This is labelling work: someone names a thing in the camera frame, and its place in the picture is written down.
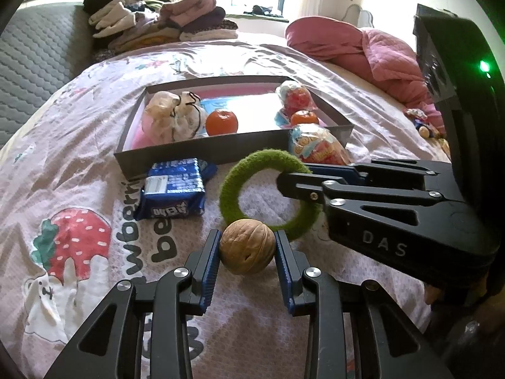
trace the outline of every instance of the blue snack wrapper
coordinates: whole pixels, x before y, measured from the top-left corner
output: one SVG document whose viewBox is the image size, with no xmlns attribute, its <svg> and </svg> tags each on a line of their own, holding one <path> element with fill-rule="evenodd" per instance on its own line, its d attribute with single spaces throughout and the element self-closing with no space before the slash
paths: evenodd
<svg viewBox="0 0 505 379">
<path fill-rule="evenodd" d="M 205 211 L 204 183 L 216 171 L 214 164 L 196 158 L 154 164 L 140 190 L 135 220 L 202 215 Z"/>
</svg>

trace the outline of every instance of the bed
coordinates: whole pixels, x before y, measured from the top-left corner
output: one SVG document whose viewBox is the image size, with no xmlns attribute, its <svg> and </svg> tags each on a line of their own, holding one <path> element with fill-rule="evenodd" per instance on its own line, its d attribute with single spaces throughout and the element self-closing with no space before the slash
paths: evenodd
<svg viewBox="0 0 505 379">
<path fill-rule="evenodd" d="M 0 147 L 91 64 L 80 0 L 27 0 L 0 35 Z"/>
<path fill-rule="evenodd" d="M 142 182 L 127 182 L 113 153 L 145 85 L 242 73 L 295 76 L 336 107 L 355 126 L 347 145 L 355 162 L 449 162 L 437 142 L 419 136 L 398 102 L 336 65 L 288 48 L 280 37 L 241 33 L 238 40 L 173 43 L 89 67 L 54 93 L 0 153 L 0 340 L 27 377 L 44 376 L 118 280 L 157 280 L 183 264 L 210 229 L 223 229 L 218 195 L 230 165 L 220 166 L 206 186 L 202 217 L 136 222 Z M 241 207 L 247 215 L 280 223 L 294 214 L 296 202 L 280 195 L 275 178 L 264 171 L 246 184 Z M 59 234 L 55 224 L 67 220 L 75 221 L 73 231 Z M 419 328 L 426 327 L 423 283 L 332 242 L 323 217 L 294 246 L 338 280 L 377 280 Z M 149 322 L 147 316 L 143 378 Z M 221 267 L 206 315 L 188 321 L 193 375 L 301 377 L 307 331 L 308 319 L 285 311 L 273 263 L 254 277 Z"/>
</svg>

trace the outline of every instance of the small toy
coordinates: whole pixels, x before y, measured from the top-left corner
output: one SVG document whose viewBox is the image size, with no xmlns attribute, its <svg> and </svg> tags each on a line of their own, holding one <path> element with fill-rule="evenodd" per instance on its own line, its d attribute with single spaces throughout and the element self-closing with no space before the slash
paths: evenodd
<svg viewBox="0 0 505 379">
<path fill-rule="evenodd" d="M 234 112 L 228 110 L 214 110 L 207 117 L 205 124 L 207 134 L 234 134 L 238 131 L 238 119 Z"/>
<path fill-rule="evenodd" d="M 315 112 L 302 110 L 297 111 L 291 116 L 291 125 L 294 127 L 299 123 L 317 123 L 319 124 L 319 118 Z"/>
<path fill-rule="evenodd" d="M 296 81 L 284 81 L 277 89 L 277 94 L 284 105 L 288 119 L 297 111 L 314 111 L 317 109 L 309 90 Z"/>
<path fill-rule="evenodd" d="M 142 130 L 156 145 L 192 139 L 205 126 L 207 113 L 200 97 L 190 91 L 181 95 L 159 91 L 142 115 Z"/>
<path fill-rule="evenodd" d="M 331 132 L 315 123 L 301 123 L 291 130 L 289 152 L 305 163 L 349 165 L 351 162 Z"/>
<path fill-rule="evenodd" d="M 223 232 L 219 256 L 223 265 L 235 275 L 262 271 L 275 253 L 272 230 L 256 219 L 239 219 Z"/>
<path fill-rule="evenodd" d="M 405 108 L 403 113 L 413 122 L 419 135 L 424 139 L 442 138 L 440 132 L 428 121 L 428 116 L 426 116 L 423 110 L 419 110 L 418 108 Z"/>
</svg>

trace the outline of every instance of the pink pillow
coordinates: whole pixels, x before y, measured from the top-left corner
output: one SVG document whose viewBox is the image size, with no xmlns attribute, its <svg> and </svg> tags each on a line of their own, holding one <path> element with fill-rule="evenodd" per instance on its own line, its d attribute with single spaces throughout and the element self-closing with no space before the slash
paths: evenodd
<svg viewBox="0 0 505 379">
<path fill-rule="evenodd" d="M 338 55 L 337 57 L 332 58 L 330 62 L 352 72 L 353 74 L 356 74 L 358 77 L 363 78 L 365 81 L 375 85 L 384 92 L 387 92 L 389 89 L 390 83 L 388 81 L 377 81 L 374 78 L 370 64 L 368 63 L 365 54 L 362 52 L 357 54 Z"/>
<path fill-rule="evenodd" d="M 340 54 L 362 53 L 362 32 L 327 17 L 302 17 L 286 28 L 287 45 L 321 61 Z"/>
<path fill-rule="evenodd" d="M 424 81 L 416 53 L 400 38 L 364 29 L 362 47 L 376 80 Z"/>
</svg>

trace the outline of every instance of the black device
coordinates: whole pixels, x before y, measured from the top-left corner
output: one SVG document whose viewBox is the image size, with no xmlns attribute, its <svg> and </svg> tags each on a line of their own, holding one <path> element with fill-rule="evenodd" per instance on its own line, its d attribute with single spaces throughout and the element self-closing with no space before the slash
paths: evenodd
<svg viewBox="0 0 505 379">
<path fill-rule="evenodd" d="M 505 217 L 505 85 L 489 46 L 472 22 L 419 5 L 418 62 L 441 111 L 452 164 L 378 159 L 353 167 L 308 165 L 312 175 L 283 173 L 284 196 L 324 207 L 329 237 L 466 301 L 488 278 Z"/>
<path fill-rule="evenodd" d="M 150 378 L 189 379 L 186 315 L 203 315 L 211 304 L 219 269 L 221 233 L 147 284 L 118 282 L 74 334 L 45 379 L 140 377 L 143 320 L 152 312 Z M 350 313 L 356 377 L 453 379 L 416 326 L 374 280 L 361 286 L 338 282 L 292 250 L 284 231 L 275 233 L 275 263 L 282 297 L 292 316 L 310 315 L 306 379 L 345 379 L 343 313 Z"/>
</svg>

